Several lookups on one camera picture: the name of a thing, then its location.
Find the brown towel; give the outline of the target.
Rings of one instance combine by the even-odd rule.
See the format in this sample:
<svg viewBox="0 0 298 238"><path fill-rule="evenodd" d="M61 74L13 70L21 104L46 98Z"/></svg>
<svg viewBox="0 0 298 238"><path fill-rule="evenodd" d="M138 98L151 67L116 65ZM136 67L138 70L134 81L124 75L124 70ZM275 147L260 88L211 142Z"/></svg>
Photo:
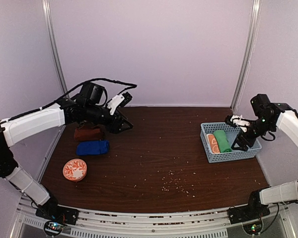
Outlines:
<svg viewBox="0 0 298 238"><path fill-rule="evenodd" d="M97 141L105 138L104 131L98 125L84 123L78 126L74 131L74 140L76 142Z"/></svg>

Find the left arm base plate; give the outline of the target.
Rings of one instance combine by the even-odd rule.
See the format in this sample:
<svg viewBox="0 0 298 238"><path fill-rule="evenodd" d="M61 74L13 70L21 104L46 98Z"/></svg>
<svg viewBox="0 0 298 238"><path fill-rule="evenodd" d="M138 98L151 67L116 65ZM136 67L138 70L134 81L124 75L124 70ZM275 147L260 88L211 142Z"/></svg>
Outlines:
<svg viewBox="0 0 298 238"><path fill-rule="evenodd" d="M77 209L63 207L52 204L48 205L37 205L36 216L58 222L62 225L75 225L78 219L79 211Z"/></svg>

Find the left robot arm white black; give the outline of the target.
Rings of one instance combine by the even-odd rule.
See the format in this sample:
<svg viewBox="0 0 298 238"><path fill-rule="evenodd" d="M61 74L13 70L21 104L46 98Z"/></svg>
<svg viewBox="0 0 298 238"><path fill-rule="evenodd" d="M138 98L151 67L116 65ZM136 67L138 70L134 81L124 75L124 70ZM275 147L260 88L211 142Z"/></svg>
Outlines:
<svg viewBox="0 0 298 238"><path fill-rule="evenodd" d="M56 198L14 159L11 147L48 129L74 122L101 124L113 134L132 129L133 125L118 110L131 99L132 95L125 92L113 97L105 106L96 106L87 99L61 98L47 108L39 108L19 118L0 120L0 178L42 207L42 212L50 220L59 219L62 213Z"/></svg>

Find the light blue plastic basket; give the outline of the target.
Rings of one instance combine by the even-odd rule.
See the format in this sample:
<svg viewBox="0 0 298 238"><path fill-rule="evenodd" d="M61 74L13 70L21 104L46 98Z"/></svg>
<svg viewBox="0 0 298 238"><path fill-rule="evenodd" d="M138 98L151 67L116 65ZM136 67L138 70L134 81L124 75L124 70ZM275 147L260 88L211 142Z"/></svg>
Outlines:
<svg viewBox="0 0 298 238"><path fill-rule="evenodd" d="M232 127L225 122L205 122L201 123L201 133L200 138L205 149L207 159L209 163L219 163L219 162L229 162L250 159L255 157L255 155L262 149L262 146L258 139L255 141L253 147L249 148L247 151L233 150L229 153L218 153L215 154L211 150L207 135L213 134L216 130L221 129L226 133L226 137L230 146L233 144L236 136L240 132L240 128Z"/></svg>

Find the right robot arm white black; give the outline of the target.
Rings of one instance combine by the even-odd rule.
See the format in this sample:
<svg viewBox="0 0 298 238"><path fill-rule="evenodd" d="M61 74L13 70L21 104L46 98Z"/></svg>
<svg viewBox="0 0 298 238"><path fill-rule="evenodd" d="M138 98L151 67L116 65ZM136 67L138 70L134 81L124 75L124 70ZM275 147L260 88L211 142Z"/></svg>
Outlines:
<svg viewBox="0 0 298 238"><path fill-rule="evenodd" d="M286 103L272 103L268 99L251 100L255 120L238 115L226 117L226 124L240 130L232 149L247 152L258 137L268 141L267 135L276 132L277 145L264 147L260 164L264 166L270 187L251 193L245 215L255 219L270 204L298 203L298 112Z"/></svg>

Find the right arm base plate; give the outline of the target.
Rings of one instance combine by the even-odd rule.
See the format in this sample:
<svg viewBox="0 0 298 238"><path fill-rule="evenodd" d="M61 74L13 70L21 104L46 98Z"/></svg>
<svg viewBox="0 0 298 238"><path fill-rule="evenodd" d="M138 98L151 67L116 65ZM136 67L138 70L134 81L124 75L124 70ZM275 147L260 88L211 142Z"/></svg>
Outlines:
<svg viewBox="0 0 298 238"><path fill-rule="evenodd" d="M230 207L227 214L230 223L237 224L268 216L270 215L270 210L267 205L254 207L248 204L240 207Z"/></svg>

